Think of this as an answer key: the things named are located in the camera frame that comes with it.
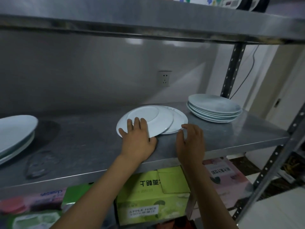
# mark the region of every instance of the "black wire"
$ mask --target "black wire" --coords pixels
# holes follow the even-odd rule
[[[250,73],[251,73],[251,71],[252,71],[252,69],[253,69],[253,67],[254,67],[254,63],[255,63],[254,55],[255,55],[255,52],[256,52],[256,50],[257,50],[258,47],[259,47],[259,45],[257,45],[257,47],[256,47],[256,49],[255,49],[255,51],[254,51],[254,53],[253,53],[253,55],[252,55],[252,58],[253,58],[252,67],[251,67],[249,73],[247,74],[246,78],[245,78],[244,81],[242,82],[242,84],[246,81],[246,79],[248,78],[248,76],[250,75]],[[236,92],[240,89],[240,87],[242,86],[242,84],[237,88],[237,90],[234,92],[234,94],[231,96],[230,99],[232,99],[232,97],[233,97],[233,96],[236,94]]]

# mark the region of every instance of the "electrical outlet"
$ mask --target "electrical outlet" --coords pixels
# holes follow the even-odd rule
[[[158,85],[161,87],[170,86],[170,73],[171,71],[158,71]]]

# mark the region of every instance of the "upper shelf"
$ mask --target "upper shelf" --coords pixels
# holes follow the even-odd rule
[[[192,42],[305,43],[305,20],[166,0],[0,0],[0,27]]]
[[[185,102],[164,104],[184,112],[189,123],[204,131],[205,159],[243,153],[286,143],[289,135],[275,125],[244,111],[227,124],[194,116]],[[40,117],[32,144],[0,166],[1,198],[96,181],[120,154],[118,120],[137,106],[119,106],[98,113]],[[175,151],[176,134],[158,136],[154,153],[137,172],[180,165]],[[31,179],[29,173],[42,177]]]

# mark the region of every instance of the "yellow-green box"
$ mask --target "yellow-green box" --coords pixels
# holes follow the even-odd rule
[[[180,166],[134,174],[116,198],[120,225],[183,216],[189,194]]]

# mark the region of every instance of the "person's left hand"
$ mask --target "person's left hand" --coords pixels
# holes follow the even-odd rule
[[[132,120],[127,120],[127,133],[119,128],[119,133],[123,138],[121,155],[132,162],[138,164],[145,161],[155,150],[157,138],[148,138],[147,122],[144,118],[141,121],[135,118],[134,125]]]

